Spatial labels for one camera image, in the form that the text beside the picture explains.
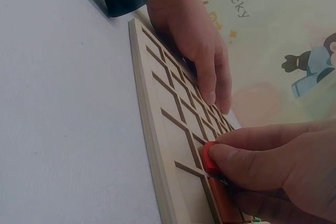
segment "wooden puzzle board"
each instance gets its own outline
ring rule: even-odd
[[[154,189],[163,223],[248,221],[216,184],[199,149],[233,127],[208,106],[192,75],[137,19],[130,23],[136,88]]]

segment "white surface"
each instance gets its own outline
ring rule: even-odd
[[[0,0],[0,223],[160,223],[128,15]]]

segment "cartoon illustration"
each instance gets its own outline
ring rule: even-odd
[[[282,64],[285,72],[290,73],[297,69],[307,72],[307,76],[292,85],[295,98],[307,93],[312,87],[335,70],[336,66],[336,33],[327,37],[323,46],[313,47],[311,51],[300,56],[287,55]]]

